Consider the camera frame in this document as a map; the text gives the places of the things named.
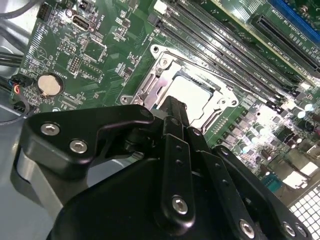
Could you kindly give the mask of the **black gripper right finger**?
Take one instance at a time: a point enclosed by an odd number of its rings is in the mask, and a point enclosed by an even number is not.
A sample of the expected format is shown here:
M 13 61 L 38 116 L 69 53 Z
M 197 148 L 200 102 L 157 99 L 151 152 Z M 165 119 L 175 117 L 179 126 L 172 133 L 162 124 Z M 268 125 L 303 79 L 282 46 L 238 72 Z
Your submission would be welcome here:
M 304 224 L 225 146 L 210 149 L 189 124 L 186 105 L 177 109 L 201 174 L 217 194 L 224 240 L 310 240 Z

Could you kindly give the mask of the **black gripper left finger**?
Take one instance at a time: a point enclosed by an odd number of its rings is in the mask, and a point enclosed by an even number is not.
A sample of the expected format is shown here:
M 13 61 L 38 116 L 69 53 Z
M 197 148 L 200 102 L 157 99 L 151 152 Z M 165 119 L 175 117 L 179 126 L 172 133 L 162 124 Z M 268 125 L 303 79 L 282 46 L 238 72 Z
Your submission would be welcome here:
M 160 211 L 171 235 L 195 222 L 190 146 L 178 101 L 167 97 L 162 117 L 141 105 L 39 113 L 22 128 L 15 170 L 54 223 L 75 196 L 134 163 L 163 164 Z

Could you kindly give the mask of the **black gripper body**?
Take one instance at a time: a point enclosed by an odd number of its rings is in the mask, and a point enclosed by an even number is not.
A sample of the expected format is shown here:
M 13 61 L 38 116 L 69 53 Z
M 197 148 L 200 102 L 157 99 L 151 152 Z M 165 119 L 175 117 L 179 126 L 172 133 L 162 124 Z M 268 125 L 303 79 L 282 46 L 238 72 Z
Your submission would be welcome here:
M 163 164 L 136 162 L 73 197 L 60 211 L 51 240 L 174 240 L 161 215 Z M 179 177 L 192 184 L 195 222 L 182 240 L 228 240 L 230 229 L 204 178 Z

